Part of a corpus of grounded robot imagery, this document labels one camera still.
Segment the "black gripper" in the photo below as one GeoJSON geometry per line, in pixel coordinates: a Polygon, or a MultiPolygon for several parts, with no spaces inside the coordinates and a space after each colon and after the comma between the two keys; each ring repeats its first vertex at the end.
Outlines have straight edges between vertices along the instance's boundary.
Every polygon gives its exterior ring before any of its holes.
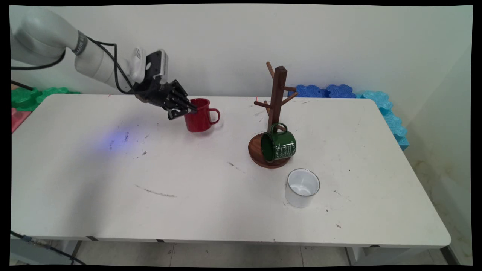
{"type": "Polygon", "coordinates": [[[135,83],[133,91],[134,96],[141,102],[167,108],[168,120],[174,120],[187,113],[198,111],[198,107],[191,103],[187,92],[177,79],[174,79],[170,84],[135,83]],[[169,95],[177,106],[172,106],[169,95]]]}

